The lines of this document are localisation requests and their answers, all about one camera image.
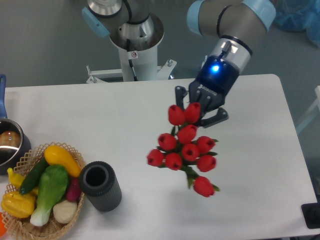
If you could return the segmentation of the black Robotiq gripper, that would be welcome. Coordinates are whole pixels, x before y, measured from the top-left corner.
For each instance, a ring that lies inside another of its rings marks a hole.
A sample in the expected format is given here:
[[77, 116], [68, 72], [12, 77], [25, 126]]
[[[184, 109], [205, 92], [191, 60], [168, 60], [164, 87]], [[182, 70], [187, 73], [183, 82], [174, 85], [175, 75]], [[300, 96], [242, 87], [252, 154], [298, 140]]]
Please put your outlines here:
[[207, 119], [202, 119], [199, 126], [209, 128], [229, 119], [228, 112], [221, 106], [225, 104], [225, 99], [235, 81], [239, 77], [238, 68], [222, 59], [219, 56], [210, 56], [199, 71], [195, 80], [188, 86], [188, 92], [183, 86], [176, 86], [176, 105], [184, 110], [184, 98], [189, 93], [190, 103], [200, 104], [200, 117], [206, 113], [214, 111], [217, 113]]

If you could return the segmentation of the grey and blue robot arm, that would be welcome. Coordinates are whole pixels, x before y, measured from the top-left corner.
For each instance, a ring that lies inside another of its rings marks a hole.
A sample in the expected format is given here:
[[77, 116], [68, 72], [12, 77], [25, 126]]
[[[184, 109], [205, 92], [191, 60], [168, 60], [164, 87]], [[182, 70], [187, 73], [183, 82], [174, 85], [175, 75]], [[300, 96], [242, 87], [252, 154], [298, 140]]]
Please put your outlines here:
[[[109, 37], [118, 48], [125, 81], [159, 76], [158, 45], [164, 26], [145, 0], [89, 0], [81, 13], [96, 35]], [[172, 125], [207, 128], [228, 118], [223, 109], [226, 96], [275, 16], [269, 0], [197, 0], [191, 4], [188, 28], [219, 40], [188, 88], [175, 88], [176, 104], [168, 109]]]

